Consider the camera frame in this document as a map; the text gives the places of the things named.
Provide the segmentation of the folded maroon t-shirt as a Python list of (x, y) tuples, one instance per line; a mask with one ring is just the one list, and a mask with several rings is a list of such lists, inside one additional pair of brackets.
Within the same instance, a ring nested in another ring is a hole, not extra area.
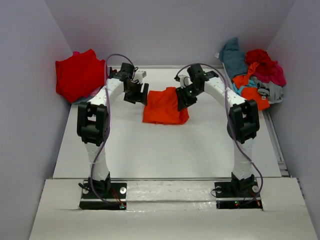
[(108, 78), (112, 79), (114, 77), (114, 75), (118, 72), (117, 69), (113, 69), (111, 66), (108, 67)]

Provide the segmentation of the orange t-shirt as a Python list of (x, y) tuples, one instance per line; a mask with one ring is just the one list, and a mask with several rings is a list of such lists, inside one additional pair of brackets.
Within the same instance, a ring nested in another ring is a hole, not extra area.
[[(257, 62), (251, 64), (246, 75), (237, 75), (232, 79), (232, 82), (235, 83), (238, 88), (240, 86), (247, 85), (249, 78), (255, 73), (257, 65)], [(262, 98), (262, 96), (258, 93), (257, 88), (245, 88), (241, 93), (241, 97), (245, 98), (246, 100), (255, 100), (259, 111), (263, 111), (270, 107), (269, 101)]]
[(187, 109), (178, 111), (178, 97), (175, 87), (163, 91), (151, 90), (143, 110), (142, 122), (148, 124), (183, 125), (189, 119)]

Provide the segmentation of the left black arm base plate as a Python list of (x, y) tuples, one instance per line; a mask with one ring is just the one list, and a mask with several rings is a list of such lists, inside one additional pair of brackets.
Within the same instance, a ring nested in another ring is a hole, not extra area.
[(127, 209), (127, 183), (111, 182), (109, 192), (103, 195), (102, 192), (96, 190), (99, 197), (91, 190), (91, 186), (87, 180), (78, 184), (81, 188), (81, 197), (79, 208), (81, 210), (107, 210), (107, 211), (124, 211)]

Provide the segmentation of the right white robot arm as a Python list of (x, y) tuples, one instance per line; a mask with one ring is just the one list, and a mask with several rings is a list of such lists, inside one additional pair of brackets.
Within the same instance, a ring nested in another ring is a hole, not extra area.
[(254, 139), (260, 129), (258, 104), (237, 95), (229, 86), (223, 74), (211, 66), (205, 71), (204, 63), (184, 66), (187, 75), (177, 72), (174, 79), (180, 86), (175, 90), (178, 111), (194, 105), (198, 96), (206, 93), (224, 107), (227, 119), (227, 133), (233, 141), (234, 163), (231, 180), (216, 182), (212, 195), (215, 198), (259, 197), (262, 185), (255, 180), (257, 166), (252, 160)]

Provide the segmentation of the red crumpled t-shirt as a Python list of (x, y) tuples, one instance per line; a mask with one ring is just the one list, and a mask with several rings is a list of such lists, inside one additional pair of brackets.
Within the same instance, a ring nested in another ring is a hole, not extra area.
[(258, 63), (255, 71), (262, 75), (271, 75), (275, 65), (268, 53), (260, 48), (248, 51), (245, 54), (245, 63), (248, 66)]

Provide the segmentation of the teal blue crumpled t-shirt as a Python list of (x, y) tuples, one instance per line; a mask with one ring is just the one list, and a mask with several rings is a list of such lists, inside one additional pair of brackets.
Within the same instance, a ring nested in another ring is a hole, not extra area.
[(237, 37), (230, 39), (219, 52), (219, 60), (223, 63), (228, 77), (246, 75), (248, 67), (245, 63), (245, 53), (240, 50)]

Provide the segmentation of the folded red t-shirt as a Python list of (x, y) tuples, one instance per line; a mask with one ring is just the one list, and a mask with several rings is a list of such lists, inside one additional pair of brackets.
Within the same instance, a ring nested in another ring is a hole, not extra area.
[(65, 60), (55, 62), (56, 92), (69, 103), (87, 98), (104, 86), (105, 71), (106, 61), (98, 59), (92, 49), (74, 53)]

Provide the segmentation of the cyan crumpled t-shirt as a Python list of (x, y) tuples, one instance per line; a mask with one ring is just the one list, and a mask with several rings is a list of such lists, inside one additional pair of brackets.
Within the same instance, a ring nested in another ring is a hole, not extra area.
[(232, 86), (233, 86), (233, 90), (234, 90), (239, 96), (242, 95), (242, 91), (243, 91), (245, 88), (257, 88), (256, 83), (255, 83), (253, 80), (251, 80), (251, 79), (248, 81), (248, 84), (247, 84), (247, 85), (242, 85), (242, 86), (240, 86), (239, 88), (236, 86), (236, 84), (235, 84), (234, 82), (232, 83)]

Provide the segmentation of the folded light blue t-shirt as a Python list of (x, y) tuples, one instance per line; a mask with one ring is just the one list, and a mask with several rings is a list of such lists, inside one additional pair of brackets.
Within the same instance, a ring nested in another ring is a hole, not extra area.
[(77, 99), (73, 104), (74, 104), (74, 105), (78, 105), (78, 104), (80, 104), (81, 102), (87, 102), (87, 101), (91, 100), (92, 98), (93, 98), (93, 97), (90, 97), (90, 95), (89, 95), (89, 96), (80, 97), (80, 98)]

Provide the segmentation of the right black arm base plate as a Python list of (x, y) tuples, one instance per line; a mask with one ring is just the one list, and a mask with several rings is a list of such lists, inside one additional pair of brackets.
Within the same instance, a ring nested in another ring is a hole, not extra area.
[(263, 209), (261, 196), (257, 195), (259, 190), (255, 181), (252, 186), (244, 188), (236, 193), (231, 190), (231, 182), (219, 181), (214, 183), (210, 194), (215, 198), (218, 210), (240, 210), (240, 209)]

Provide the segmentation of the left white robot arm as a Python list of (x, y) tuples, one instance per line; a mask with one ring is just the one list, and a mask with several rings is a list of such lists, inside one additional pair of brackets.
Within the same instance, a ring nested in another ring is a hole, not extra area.
[(106, 198), (111, 191), (110, 171), (106, 162), (105, 144), (111, 130), (111, 104), (124, 94), (124, 101), (147, 105), (149, 85), (143, 83), (147, 73), (123, 63), (119, 71), (111, 70), (105, 86), (89, 101), (77, 107), (76, 133), (87, 150), (90, 163), (87, 191)]

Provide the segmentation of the grey crumpled t-shirt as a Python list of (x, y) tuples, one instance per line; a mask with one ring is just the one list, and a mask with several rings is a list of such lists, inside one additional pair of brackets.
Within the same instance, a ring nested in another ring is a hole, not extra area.
[(273, 82), (265, 83), (260, 81), (256, 76), (250, 77), (257, 87), (257, 92), (266, 98), (270, 104), (281, 103), (284, 99), (283, 88)]

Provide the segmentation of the folded pink t-shirt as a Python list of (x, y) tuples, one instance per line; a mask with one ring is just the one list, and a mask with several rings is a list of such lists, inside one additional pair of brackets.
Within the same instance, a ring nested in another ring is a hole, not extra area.
[(90, 97), (95, 97), (99, 93), (100, 89), (96, 88), (89, 96)]

